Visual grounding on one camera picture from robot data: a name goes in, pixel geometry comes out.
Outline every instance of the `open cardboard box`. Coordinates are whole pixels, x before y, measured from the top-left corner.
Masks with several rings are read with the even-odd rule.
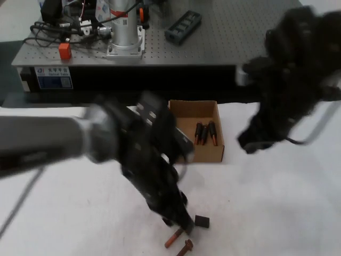
[[[218,146],[213,145],[208,134],[207,143],[195,145],[193,163],[220,163],[224,156],[224,138],[216,101],[170,100],[169,109],[176,117],[176,126],[194,143],[198,122],[208,124],[214,121],[217,130]]]

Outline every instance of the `white table surface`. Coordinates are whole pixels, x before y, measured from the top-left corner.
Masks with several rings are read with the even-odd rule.
[[[293,133],[303,139],[321,117],[318,106]],[[236,136],[257,104],[219,105],[225,140],[221,164],[193,164],[180,184],[188,210],[210,217],[195,229],[188,255],[339,256],[341,253],[341,114],[312,145],[288,142],[246,155]],[[79,115],[81,108],[1,109],[0,115]],[[0,180],[3,222],[33,171]],[[171,255],[175,231],[152,213],[120,174],[119,164],[85,158],[47,168],[0,241],[0,255]]]

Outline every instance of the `bolt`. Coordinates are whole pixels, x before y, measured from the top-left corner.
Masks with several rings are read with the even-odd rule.
[[[173,236],[170,237],[170,239],[168,239],[168,241],[165,243],[165,248],[169,248],[174,241],[183,233],[183,229],[179,228]]]
[[[177,256],[184,256],[188,251],[192,251],[193,243],[190,239],[185,241],[185,246],[177,254]]]

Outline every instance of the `silver cylinder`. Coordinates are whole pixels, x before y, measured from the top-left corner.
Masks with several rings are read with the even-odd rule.
[[[109,0],[111,18],[119,16],[135,4],[136,0]],[[112,43],[124,47],[132,46],[139,42],[137,33],[136,9],[132,9],[127,15],[111,22],[113,31]]]

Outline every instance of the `black plastic part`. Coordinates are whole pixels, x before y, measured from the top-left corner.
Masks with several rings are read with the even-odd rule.
[[[207,125],[204,125],[202,128],[202,133],[201,133],[201,143],[203,145],[206,144],[207,136],[208,136],[208,127],[207,127]]]
[[[217,136],[217,130],[215,128],[215,123],[213,121],[210,121],[208,123],[208,129],[209,129],[209,134],[211,135],[211,137],[213,137],[213,135]]]
[[[201,136],[201,132],[202,132],[202,123],[198,122],[197,123],[197,128],[196,128],[196,133],[194,134],[194,136]]]
[[[187,11],[177,22],[165,31],[166,40],[173,44],[181,44],[201,23],[201,14]]]
[[[194,224],[197,227],[209,228],[209,218],[208,217],[203,217],[203,216],[196,215],[196,219],[194,221]]]
[[[45,0],[40,12],[44,22],[55,24],[56,20],[61,17],[62,10],[62,1]]]

